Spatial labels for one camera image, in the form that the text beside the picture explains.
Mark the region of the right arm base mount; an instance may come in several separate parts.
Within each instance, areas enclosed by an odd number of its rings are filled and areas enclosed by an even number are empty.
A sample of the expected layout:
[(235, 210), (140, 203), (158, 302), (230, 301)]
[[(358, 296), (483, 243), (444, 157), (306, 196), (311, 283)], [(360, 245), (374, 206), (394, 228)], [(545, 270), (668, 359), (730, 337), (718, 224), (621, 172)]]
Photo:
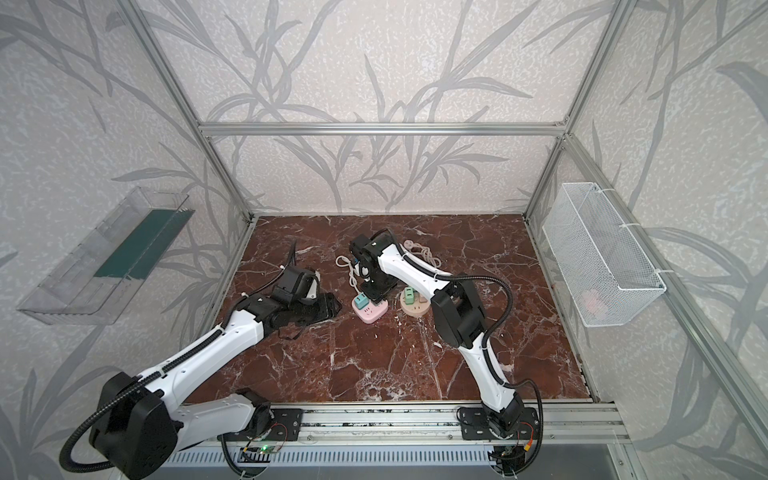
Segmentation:
[(524, 407), (514, 421), (506, 421), (501, 414), (484, 407), (459, 407), (456, 417), (463, 440), (532, 442), (541, 425), (539, 411), (533, 407)]

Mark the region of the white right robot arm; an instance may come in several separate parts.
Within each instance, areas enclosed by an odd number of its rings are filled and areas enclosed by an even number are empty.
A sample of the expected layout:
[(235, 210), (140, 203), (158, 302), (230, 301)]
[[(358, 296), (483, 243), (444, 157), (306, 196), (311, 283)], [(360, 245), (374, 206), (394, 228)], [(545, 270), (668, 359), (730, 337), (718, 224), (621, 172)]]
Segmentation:
[[(350, 243), (350, 253), (363, 278), (361, 291), (370, 299), (383, 300), (402, 283), (430, 302), (437, 333), (458, 349), (478, 386), (488, 422), (497, 436), (507, 437), (522, 416), (524, 402), (504, 376), (490, 337), (511, 312), (509, 286), (492, 276), (444, 272), (408, 252), (389, 229), (373, 237), (357, 236)], [(505, 309), (493, 325), (487, 324), (478, 282), (496, 284), (506, 296)]]

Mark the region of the mint green charger cube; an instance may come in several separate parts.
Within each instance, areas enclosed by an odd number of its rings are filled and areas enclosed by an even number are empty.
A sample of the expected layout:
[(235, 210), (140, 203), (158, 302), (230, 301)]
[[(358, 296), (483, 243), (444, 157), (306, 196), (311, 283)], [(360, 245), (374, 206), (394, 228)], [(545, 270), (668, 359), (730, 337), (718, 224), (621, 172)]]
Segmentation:
[(402, 292), (402, 302), (405, 305), (413, 305), (417, 301), (418, 293), (411, 287), (406, 287)]

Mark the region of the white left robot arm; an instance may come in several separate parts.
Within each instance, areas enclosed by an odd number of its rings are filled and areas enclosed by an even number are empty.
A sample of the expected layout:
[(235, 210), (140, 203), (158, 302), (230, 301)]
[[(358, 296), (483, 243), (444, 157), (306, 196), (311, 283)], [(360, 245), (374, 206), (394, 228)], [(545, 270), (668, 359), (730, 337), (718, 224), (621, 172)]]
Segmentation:
[(89, 443), (129, 479), (144, 479), (174, 453), (210, 438), (244, 432), (260, 436), (273, 424), (268, 400), (244, 388), (222, 399), (191, 404), (190, 395), (228, 362), (290, 324), (307, 327), (335, 318), (342, 305), (319, 289), (315, 271), (287, 267), (268, 294), (253, 292), (227, 320), (136, 377), (119, 373), (103, 387), (101, 417)]

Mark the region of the teal charger cube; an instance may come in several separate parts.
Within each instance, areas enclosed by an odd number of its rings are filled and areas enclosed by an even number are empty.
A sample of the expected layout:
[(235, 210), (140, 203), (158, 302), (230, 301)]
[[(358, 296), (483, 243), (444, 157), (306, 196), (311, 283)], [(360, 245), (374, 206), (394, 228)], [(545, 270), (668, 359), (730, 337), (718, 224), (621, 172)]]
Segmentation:
[(370, 300), (364, 293), (359, 293), (353, 299), (353, 304), (358, 310), (363, 310), (369, 303)]

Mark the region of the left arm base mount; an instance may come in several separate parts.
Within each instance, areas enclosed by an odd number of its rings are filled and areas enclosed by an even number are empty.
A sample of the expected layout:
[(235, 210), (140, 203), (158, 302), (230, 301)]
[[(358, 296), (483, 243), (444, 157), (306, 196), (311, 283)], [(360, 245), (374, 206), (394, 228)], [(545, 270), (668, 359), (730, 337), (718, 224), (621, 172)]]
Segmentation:
[(272, 403), (250, 389), (235, 392), (254, 408), (243, 429), (233, 433), (239, 439), (294, 442), (298, 440), (304, 411), (274, 408)]

